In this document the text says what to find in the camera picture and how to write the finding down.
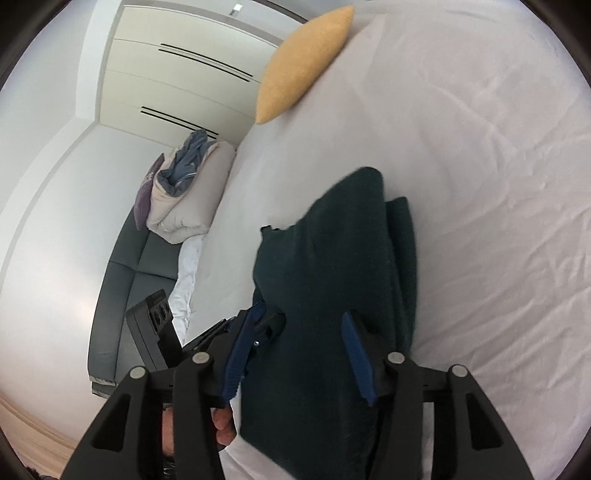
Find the person's left hand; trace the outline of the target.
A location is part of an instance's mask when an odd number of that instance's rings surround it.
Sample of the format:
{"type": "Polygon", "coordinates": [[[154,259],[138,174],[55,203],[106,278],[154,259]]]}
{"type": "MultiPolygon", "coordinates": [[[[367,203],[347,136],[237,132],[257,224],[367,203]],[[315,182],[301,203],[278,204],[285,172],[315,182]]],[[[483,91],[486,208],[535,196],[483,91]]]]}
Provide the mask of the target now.
{"type": "Polygon", "coordinates": [[[228,447],[236,438],[235,418],[230,407],[211,410],[215,441],[219,450],[228,447]]]}

